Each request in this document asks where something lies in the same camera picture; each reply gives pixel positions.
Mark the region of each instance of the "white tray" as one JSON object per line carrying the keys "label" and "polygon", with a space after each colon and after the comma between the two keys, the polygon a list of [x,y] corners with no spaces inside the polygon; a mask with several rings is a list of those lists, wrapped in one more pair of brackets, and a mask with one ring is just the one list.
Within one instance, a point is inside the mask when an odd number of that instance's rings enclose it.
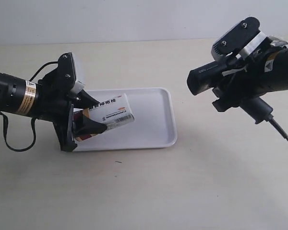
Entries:
{"label": "white tray", "polygon": [[177,140],[170,94],[163,88],[86,91],[98,101],[127,94],[135,121],[87,140],[76,142],[74,151],[155,149]]}

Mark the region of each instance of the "white table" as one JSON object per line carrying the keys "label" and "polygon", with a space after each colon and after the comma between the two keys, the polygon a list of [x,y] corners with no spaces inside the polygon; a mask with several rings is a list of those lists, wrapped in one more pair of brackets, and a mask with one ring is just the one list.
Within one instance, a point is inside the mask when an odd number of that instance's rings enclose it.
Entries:
{"label": "white table", "polygon": [[[52,125],[37,121],[36,145],[16,153],[0,116],[0,230],[288,230],[288,143],[241,109],[218,113],[211,91],[192,96],[186,86],[191,69],[212,61],[213,42],[0,47],[0,72],[25,79],[73,51],[86,89],[165,87],[178,129],[168,149],[67,154]],[[288,133],[288,92],[264,99]],[[30,119],[9,117],[10,144],[26,147]]]}

